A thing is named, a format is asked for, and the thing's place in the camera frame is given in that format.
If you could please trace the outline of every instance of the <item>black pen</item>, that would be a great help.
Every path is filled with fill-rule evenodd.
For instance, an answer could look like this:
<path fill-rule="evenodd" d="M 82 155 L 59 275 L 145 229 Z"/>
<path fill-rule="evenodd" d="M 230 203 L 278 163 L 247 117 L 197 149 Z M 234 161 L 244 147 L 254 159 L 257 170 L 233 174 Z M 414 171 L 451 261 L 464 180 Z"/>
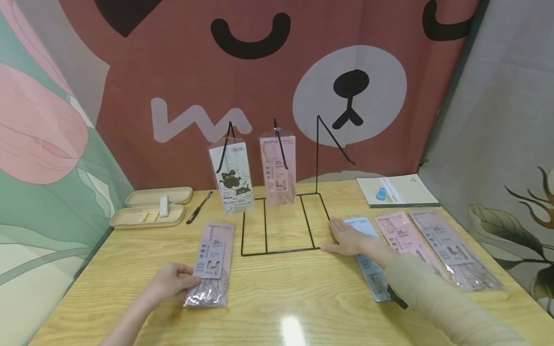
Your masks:
<path fill-rule="evenodd" d="M 198 213 L 200 213 L 200 209 L 204 206 L 204 204 L 206 203 L 206 201 L 212 196 L 212 192 L 210 191 L 208 193 L 208 195 L 206 196 L 206 198 L 204 198 L 204 201 L 202 201 L 202 203 L 200 204 L 200 206 L 198 208 L 196 208 L 196 210 L 194 211 L 194 213 L 192 213 L 191 217 L 188 218 L 187 220 L 187 224 L 191 224 L 192 221 L 194 221 L 194 219 L 196 218 L 196 215 L 198 215 Z"/>

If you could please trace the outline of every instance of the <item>bear eye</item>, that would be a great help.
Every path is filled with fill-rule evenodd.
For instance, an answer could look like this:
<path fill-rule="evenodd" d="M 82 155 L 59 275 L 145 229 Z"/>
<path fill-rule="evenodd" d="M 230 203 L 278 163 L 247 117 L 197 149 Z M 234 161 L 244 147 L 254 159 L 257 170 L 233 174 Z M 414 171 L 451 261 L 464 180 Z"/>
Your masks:
<path fill-rule="evenodd" d="M 437 2 L 429 1 L 423 9 L 423 31 L 433 41 L 453 41 L 466 37 L 471 29 L 473 16 L 460 23 L 442 24 L 437 21 Z"/>
<path fill-rule="evenodd" d="M 121 36 L 127 37 L 162 0 L 94 0 L 102 17 Z"/>
<path fill-rule="evenodd" d="M 275 53 L 285 44 L 290 33 L 290 17 L 282 12 L 276 14 L 269 35 L 256 42 L 236 39 L 225 19 L 215 19 L 211 30 L 213 39 L 225 53 L 239 59 L 260 59 Z"/>

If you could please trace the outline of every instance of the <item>white eraser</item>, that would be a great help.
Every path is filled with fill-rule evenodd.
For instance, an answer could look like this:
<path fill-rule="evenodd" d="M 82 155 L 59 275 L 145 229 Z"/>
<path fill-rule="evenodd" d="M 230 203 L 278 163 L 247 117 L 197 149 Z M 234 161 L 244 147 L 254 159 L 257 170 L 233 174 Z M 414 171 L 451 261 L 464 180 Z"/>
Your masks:
<path fill-rule="evenodd" d="M 160 218 L 165 218 L 170 214 L 170 198 L 168 196 L 162 196 L 160 198 Z"/>

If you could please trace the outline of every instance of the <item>blue object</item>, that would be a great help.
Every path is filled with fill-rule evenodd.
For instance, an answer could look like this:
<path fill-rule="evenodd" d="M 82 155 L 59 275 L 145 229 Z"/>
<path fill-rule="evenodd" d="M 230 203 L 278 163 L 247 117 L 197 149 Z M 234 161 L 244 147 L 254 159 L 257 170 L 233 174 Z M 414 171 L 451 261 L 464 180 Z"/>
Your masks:
<path fill-rule="evenodd" d="M 387 197 L 387 189 L 386 188 L 379 188 L 379 192 L 377 193 L 376 198 L 378 200 L 385 200 Z"/>

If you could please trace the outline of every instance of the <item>hand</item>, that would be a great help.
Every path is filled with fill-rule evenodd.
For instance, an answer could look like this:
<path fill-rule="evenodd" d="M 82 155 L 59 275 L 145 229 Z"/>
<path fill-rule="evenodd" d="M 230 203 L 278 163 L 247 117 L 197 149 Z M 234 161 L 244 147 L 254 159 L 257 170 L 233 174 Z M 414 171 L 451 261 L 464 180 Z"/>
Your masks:
<path fill-rule="evenodd" d="M 176 296 L 200 283 L 200 277 L 192 276 L 193 269 L 181 263 L 168 263 L 161 267 L 144 289 L 143 295 L 152 303 Z"/>
<path fill-rule="evenodd" d="M 329 228 L 338 244 L 321 245 L 325 252 L 336 252 L 345 256 L 358 255 L 363 253 L 365 244 L 371 242 L 371 238 L 375 238 L 361 233 L 337 218 L 331 218 Z"/>

